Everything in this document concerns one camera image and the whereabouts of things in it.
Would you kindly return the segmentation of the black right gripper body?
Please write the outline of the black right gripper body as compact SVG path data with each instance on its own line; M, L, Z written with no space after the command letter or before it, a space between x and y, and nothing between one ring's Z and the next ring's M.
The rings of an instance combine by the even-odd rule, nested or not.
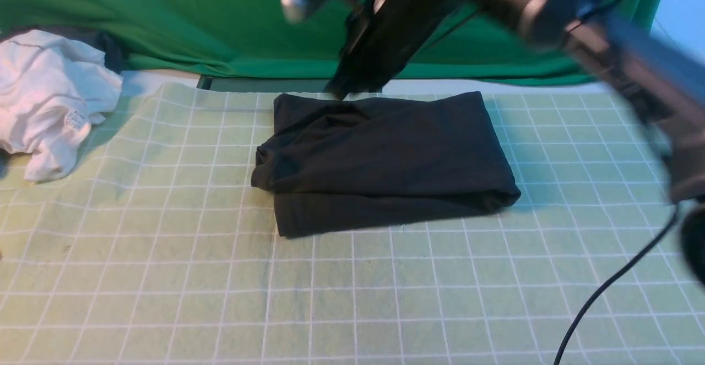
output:
M352 21L352 36L325 91L338 100L360 92L379 92L407 67L457 2L369 2Z

